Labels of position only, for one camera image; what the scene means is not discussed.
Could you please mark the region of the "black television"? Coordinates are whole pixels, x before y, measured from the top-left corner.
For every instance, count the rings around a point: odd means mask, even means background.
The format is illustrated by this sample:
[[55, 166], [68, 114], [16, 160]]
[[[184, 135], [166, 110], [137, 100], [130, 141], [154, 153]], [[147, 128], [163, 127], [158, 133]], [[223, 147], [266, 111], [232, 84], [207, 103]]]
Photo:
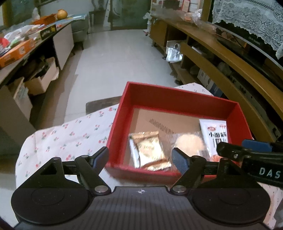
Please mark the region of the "black television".
[[261, 56], [266, 56], [266, 58], [268, 58], [271, 61], [271, 63], [274, 64], [275, 67], [279, 69], [279, 72], [276, 74], [271, 74], [270, 71], [267, 71], [266, 67], [261, 67], [261, 69], [265, 71], [265, 75], [267, 76], [267, 78], [271, 80], [271, 82], [274, 83], [279, 89], [282, 90], [282, 58], [277, 59], [275, 55], [276, 51], [273, 50], [271, 45], [264, 43], [264, 41], [260, 37], [254, 34], [250, 34], [247, 30], [235, 26], [232, 23], [225, 23], [224, 21], [213, 23], [212, 22], [213, 3], [214, 1], [211, 1], [210, 11], [208, 13], [207, 21], [211, 24], [214, 24], [218, 28], [223, 29], [235, 35], [236, 37], [240, 38], [241, 40], [245, 41], [254, 49], [256, 49], [257, 52], [261, 52]]

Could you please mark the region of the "cardboard storage box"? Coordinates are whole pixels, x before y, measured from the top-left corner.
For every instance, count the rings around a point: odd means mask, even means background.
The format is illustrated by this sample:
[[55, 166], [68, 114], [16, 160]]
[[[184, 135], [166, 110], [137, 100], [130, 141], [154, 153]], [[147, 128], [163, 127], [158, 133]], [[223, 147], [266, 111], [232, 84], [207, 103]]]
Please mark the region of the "cardboard storage box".
[[56, 66], [55, 58], [51, 57], [41, 64], [24, 85], [28, 89], [28, 94], [39, 95], [45, 93], [50, 83], [58, 77], [59, 68]]

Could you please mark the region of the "cherry print tablecloth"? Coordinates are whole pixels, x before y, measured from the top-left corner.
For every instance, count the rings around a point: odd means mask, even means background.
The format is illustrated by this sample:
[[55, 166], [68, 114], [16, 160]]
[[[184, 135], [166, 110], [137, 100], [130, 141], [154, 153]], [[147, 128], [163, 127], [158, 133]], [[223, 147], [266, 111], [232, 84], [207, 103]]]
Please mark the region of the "cherry print tablecloth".
[[[175, 88], [212, 96], [207, 89], [197, 83]], [[62, 161], [74, 160], [81, 155], [92, 155], [105, 146], [118, 106], [119, 103], [114, 102], [114, 105], [106, 105], [106, 108], [90, 115], [59, 126], [38, 130], [30, 135], [23, 143], [16, 162], [16, 188], [52, 157], [60, 157]], [[124, 183], [114, 179], [106, 170], [103, 170], [101, 175], [111, 188]], [[282, 189], [262, 183], [260, 185], [271, 197], [271, 208], [264, 223], [270, 228], [280, 228], [282, 227]]]

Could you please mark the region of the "silver foil bag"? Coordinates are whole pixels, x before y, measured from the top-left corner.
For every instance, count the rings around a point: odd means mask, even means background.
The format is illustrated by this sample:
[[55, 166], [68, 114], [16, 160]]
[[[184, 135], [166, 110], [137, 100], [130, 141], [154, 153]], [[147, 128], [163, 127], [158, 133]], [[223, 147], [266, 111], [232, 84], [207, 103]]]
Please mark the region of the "silver foil bag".
[[180, 44], [174, 43], [166, 48], [166, 61], [169, 63], [180, 62], [183, 58], [183, 55], [180, 51]]

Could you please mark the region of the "black long box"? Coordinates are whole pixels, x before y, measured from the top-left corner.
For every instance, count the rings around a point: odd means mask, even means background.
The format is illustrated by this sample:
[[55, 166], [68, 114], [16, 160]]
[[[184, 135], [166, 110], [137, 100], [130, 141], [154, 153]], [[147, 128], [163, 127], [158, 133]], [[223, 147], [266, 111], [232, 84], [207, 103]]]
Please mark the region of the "black long box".
[[46, 38], [53, 35], [56, 31], [57, 31], [57, 28], [55, 24], [45, 27], [39, 32], [41, 40], [45, 40]]

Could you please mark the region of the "white noodle snack packet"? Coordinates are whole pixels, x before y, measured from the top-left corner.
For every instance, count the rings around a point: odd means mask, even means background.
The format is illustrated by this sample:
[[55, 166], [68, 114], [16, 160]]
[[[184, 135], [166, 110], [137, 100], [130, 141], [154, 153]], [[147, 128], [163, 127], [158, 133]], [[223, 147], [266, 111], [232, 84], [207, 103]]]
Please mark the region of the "white noodle snack packet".
[[220, 142], [228, 142], [226, 121], [200, 119], [199, 122], [210, 161], [218, 162], [221, 157], [217, 153], [217, 145]]

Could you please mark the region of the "white lace cloth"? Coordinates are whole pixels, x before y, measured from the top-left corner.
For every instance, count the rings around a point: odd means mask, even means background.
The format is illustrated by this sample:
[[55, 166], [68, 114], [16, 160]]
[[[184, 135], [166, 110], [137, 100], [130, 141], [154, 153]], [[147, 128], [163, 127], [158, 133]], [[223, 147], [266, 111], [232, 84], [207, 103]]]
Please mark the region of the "white lace cloth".
[[282, 58], [282, 1], [214, 1], [212, 22], [232, 23], [260, 37]]

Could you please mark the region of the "wooden TV stand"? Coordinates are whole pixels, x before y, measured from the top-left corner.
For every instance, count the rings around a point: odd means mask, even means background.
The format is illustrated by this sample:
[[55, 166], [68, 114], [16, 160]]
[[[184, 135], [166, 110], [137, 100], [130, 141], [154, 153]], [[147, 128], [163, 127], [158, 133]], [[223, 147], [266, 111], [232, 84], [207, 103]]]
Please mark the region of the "wooden TV stand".
[[258, 70], [193, 24], [153, 16], [150, 37], [165, 48], [180, 42], [181, 67], [197, 66], [228, 99], [238, 102], [254, 138], [282, 142], [282, 91]]

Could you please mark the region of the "gold biscuit packet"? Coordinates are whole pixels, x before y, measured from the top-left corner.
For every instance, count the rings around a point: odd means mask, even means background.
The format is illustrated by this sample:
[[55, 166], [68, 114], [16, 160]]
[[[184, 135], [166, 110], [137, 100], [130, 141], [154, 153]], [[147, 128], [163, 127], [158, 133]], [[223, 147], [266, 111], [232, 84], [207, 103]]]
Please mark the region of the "gold biscuit packet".
[[148, 171], [169, 170], [172, 164], [165, 154], [159, 131], [129, 134], [129, 150], [134, 168]]

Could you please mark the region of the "red cardboard box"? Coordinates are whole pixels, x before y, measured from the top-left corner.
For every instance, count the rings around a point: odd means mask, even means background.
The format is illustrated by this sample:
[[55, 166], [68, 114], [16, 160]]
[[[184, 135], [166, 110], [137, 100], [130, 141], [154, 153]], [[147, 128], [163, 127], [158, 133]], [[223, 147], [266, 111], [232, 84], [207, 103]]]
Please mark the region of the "red cardboard box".
[[201, 118], [226, 121], [229, 143], [241, 145], [244, 139], [252, 138], [237, 102], [176, 88], [128, 82], [108, 137], [106, 170], [114, 178], [173, 184], [180, 177], [178, 171], [152, 172], [129, 164], [128, 136], [144, 131], [159, 131], [161, 137], [196, 132], [201, 130]]

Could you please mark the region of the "clear round cracker packet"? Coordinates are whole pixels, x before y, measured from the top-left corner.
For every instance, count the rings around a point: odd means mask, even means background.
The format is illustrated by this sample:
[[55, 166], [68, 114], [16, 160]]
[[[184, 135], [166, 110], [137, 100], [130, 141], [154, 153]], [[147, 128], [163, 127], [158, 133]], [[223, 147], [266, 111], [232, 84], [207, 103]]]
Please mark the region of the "clear round cracker packet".
[[206, 143], [200, 131], [188, 133], [176, 133], [166, 136], [171, 149], [178, 148], [189, 157], [194, 155], [211, 160]]

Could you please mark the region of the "yellow pomelo fruit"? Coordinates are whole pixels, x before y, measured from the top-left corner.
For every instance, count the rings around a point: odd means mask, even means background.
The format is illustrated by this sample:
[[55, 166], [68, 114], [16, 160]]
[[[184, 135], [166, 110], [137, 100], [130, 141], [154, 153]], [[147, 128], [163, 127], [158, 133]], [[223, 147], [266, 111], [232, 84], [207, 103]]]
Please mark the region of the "yellow pomelo fruit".
[[63, 20], [66, 19], [68, 16], [68, 13], [64, 9], [60, 9], [57, 11], [57, 20]]

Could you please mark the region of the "dark wooden chair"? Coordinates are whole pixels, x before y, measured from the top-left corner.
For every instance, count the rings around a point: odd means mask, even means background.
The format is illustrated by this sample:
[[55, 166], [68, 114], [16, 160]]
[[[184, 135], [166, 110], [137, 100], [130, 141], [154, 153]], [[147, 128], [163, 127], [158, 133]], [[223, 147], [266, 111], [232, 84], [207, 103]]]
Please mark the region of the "dark wooden chair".
[[90, 11], [89, 13], [89, 34], [105, 31], [104, 18], [105, 10]]

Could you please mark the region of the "white cabinet door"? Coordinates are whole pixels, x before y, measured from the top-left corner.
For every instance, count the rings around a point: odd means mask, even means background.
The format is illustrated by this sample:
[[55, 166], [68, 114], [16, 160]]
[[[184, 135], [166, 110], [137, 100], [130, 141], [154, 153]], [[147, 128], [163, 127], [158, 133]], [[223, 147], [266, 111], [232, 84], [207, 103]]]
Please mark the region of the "white cabinet door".
[[64, 26], [53, 37], [55, 52], [60, 70], [63, 70], [74, 47], [71, 24]]

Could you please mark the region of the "orange flat box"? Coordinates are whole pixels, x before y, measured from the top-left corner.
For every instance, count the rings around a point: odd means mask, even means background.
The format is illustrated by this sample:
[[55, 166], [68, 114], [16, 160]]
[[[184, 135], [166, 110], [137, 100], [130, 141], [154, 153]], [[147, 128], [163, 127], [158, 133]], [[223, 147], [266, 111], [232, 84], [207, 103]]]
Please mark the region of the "orange flat box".
[[29, 39], [27, 41], [21, 42], [11, 50], [9, 50], [6, 54], [4, 54], [0, 58], [0, 66], [1, 68], [10, 65], [11, 63], [19, 60], [24, 55], [26, 55], [31, 49], [35, 46], [35, 42], [33, 39]]

